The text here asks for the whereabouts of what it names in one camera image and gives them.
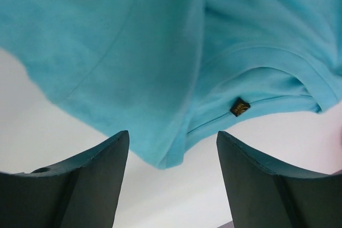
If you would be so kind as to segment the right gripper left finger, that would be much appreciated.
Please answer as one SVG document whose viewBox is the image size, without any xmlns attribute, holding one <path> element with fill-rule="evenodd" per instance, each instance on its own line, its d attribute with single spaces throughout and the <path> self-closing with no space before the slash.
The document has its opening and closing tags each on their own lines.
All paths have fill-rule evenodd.
<svg viewBox="0 0 342 228">
<path fill-rule="evenodd" d="M 1 173 L 1 227 L 112 227 L 129 150 L 121 131 L 31 173 Z"/>
</svg>

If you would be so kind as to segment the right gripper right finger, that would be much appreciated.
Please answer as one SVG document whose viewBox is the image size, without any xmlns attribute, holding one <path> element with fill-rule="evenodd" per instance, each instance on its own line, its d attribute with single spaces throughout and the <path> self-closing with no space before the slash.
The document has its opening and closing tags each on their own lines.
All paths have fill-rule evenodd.
<svg viewBox="0 0 342 228">
<path fill-rule="evenodd" d="M 234 227 L 341 227 L 341 175 L 299 168 L 225 131 L 217 150 Z"/>
</svg>

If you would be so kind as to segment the turquoise t shirt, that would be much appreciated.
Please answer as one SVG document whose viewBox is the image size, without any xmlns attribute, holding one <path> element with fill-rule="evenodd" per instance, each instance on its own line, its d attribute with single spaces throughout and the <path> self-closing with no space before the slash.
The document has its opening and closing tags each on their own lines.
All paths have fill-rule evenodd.
<svg viewBox="0 0 342 228">
<path fill-rule="evenodd" d="M 341 101 L 341 0 L 1 0 L 1 47 L 159 169 L 238 122 Z"/>
</svg>

